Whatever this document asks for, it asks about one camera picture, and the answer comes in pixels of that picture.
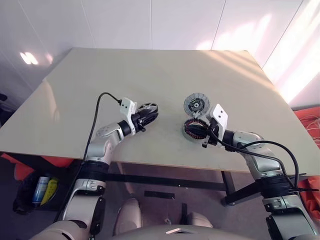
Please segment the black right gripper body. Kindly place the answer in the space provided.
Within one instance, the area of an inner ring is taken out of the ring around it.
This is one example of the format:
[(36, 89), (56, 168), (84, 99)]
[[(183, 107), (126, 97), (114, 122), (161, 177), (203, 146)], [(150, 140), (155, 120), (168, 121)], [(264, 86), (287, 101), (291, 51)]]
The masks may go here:
[(204, 128), (205, 139), (202, 143), (203, 148), (207, 148), (208, 145), (217, 146), (221, 143), (222, 140), (219, 139), (219, 130), (220, 127), (218, 122), (214, 118), (212, 118), (209, 121), (208, 126)]

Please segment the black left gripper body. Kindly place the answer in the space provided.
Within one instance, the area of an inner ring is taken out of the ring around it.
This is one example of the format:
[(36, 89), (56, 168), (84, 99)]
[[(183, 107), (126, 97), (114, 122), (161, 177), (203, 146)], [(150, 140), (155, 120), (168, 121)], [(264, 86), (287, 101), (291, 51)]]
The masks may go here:
[(133, 126), (134, 126), (134, 129), (135, 129), (135, 132), (138, 133), (138, 132), (145, 132), (146, 129), (145, 129), (145, 125), (143, 125), (143, 116), (148, 113), (146, 111), (143, 111), (141, 113), (135, 113), (131, 116), (131, 121), (133, 123)]

